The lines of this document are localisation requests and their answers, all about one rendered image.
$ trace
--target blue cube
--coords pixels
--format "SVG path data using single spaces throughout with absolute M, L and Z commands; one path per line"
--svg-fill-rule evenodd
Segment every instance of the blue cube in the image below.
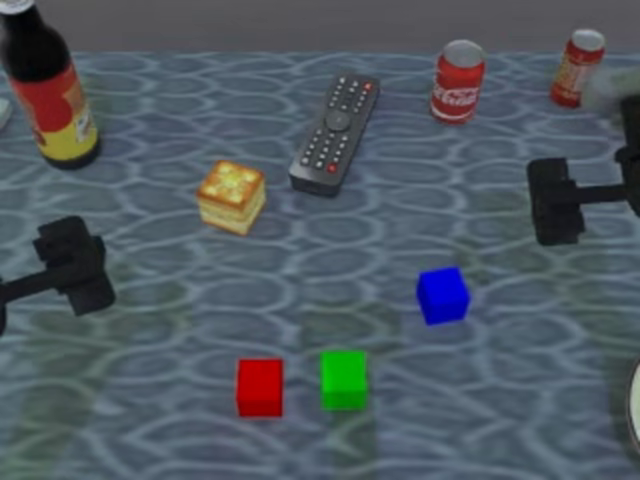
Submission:
M 416 293 L 427 325 L 463 320 L 471 302 L 462 273 L 456 267 L 422 272 Z

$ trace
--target bottle neck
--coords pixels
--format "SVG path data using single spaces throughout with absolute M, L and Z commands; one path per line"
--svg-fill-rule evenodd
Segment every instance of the bottle neck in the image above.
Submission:
M 0 15 L 2 26 L 9 35 L 25 35 L 45 28 L 38 7 L 32 5 L 24 12 Z

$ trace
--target green cube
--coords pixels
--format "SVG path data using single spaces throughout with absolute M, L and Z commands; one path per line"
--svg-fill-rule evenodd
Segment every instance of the green cube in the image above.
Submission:
M 323 352 L 320 358 L 325 410 L 362 410 L 367 406 L 367 354 L 360 350 Z

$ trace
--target yellow cake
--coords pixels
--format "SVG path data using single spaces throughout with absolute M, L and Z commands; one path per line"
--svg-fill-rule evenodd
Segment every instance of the yellow cake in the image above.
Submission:
M 198 193 L 202 221 L 246 235 L 266 201 L 264 174 L 228 160 L 219 160 Z

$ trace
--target tabletop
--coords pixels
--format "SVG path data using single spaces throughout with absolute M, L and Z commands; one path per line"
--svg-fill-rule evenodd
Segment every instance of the tabletop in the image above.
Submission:
M 0 274 L 40 269 L 37 227 L 79 214 L 104 238 L 118 301 L 81 318 L 55 293 L 10 305 L 0 478 L 639 478 L 623 404 L 640 222 L 588 206 L 579 245 L 545 248 L 530 221 L 534 158 L 619 180 L 615 121 L 548 100 L 556 55 L 491 55 L 462 127 L 427 113 L 428 55 L 75 59 L 104 153 L 54 170 L 15 114 L 0 133 Z M 337 198 L 293 192 L 289 162 L 342 69 L 382 81 L 358 156 Z M 247 237 L 200 220 L 195 191 L 220 158 L 266 175 Z M 417 277 L 445 266 L 470 312 L 427 327 Z M 368 352 L 366 411 L 322 410 L 318 356 L 334 347 Z M 285 360 L 281 419 L 236 416 L 236 361 L 251 356 Z

